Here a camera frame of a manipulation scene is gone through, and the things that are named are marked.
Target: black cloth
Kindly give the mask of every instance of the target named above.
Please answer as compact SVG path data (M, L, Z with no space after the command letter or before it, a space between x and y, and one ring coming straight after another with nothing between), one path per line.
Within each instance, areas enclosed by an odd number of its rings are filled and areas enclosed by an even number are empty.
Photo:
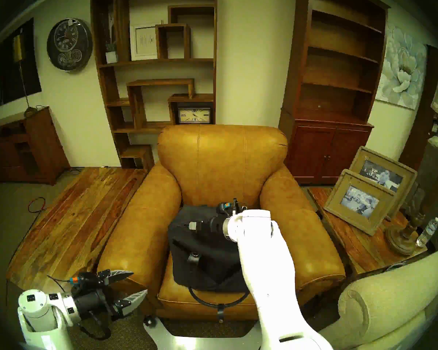
M245 292L239 249L224 235L199 237L188 228L189 222L206 221L216 209L206 206L184 206L169 225L169 246L174 262L174 281L200 291ZM198 253L198 265L188 262L191 253Z

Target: framed art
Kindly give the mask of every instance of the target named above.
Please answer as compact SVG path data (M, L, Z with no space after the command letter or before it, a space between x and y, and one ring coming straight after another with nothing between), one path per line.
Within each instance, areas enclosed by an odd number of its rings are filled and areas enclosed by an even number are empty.
M389 219L396 216L417 178L417 172L412 168L366 147L359 148L349 170L395 193Z
M131 60L157 59L156 29L159 22L130 26Z
M395 192L344 169L325 210L373 236L391 209Z

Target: armchair cushion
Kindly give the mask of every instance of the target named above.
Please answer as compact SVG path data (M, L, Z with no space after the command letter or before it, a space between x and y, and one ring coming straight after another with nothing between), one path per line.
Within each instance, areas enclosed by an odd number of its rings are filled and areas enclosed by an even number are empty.
M177 181L157 163L126 207L99 261L99 270L134 272L116 288L130 292L147 288L147 297L155 304L167 259L167 226L181 200Z
M230 303L238 300L243 293L217 293L211 291L196 291L196 295L202 300L210 303ZM163 309L171 312L193 314L198 316L214 319L217 317L217 310L198 303L191 295L187 287L178 285L174 281L172 255L169 254L167 267L162 281L161 290L159 291L158 300ZM231 308L224 310L224 315L233 317L235 320L256 320L258 312L256 310L255 300L252 295Z
M295 285L303 305L346 276L323 224L292 174L282 165L264 183L260 206L271 211L295 265Z
M159 134L157 148L184 204L215 207L237 197L256 208L263 183L287 154L287 139L271 127L173 125Z

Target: wall clock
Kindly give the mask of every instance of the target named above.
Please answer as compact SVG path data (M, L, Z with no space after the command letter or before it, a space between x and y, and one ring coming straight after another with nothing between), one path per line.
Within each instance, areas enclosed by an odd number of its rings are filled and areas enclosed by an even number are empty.
M50 62L63 71L75 71L88 63L92 52L91 31L79 19L57 22L47 38Z
M210 108L178 108L179 124L211 124Z

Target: plastic bottle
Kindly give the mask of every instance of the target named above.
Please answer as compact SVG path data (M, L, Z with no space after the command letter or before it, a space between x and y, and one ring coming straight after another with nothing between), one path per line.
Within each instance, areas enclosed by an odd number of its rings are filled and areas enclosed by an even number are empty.
M438 217L435 217L434 219L430 220L430 222L428 222L427 227L425 227L422 234L417 238L417 246L418 247L425 246L425 244L430 240L430 238L432 238L437 228L438 228Z

